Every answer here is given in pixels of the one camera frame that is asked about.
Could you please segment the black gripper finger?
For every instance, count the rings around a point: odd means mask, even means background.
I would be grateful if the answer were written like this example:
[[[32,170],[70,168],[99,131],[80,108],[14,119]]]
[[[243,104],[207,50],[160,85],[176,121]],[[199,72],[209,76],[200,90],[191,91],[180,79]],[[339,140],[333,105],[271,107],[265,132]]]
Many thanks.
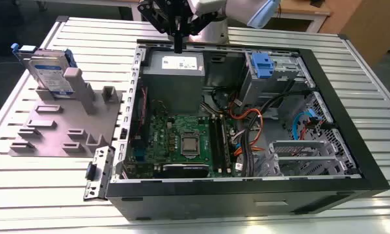
[[[181,17],[179,27],[179,53],[183,53],[183,49],[187,48],[187,38],[196,36],[216,18],[217,12],[207,13],[192,21],[189,21],[188,15]]]
[[[179,28],[177,22],[168,21],[159,12],[156,0],[140,0],[138,10],[161,34],[167,34],[173,41],[175,52],[179,53]]]

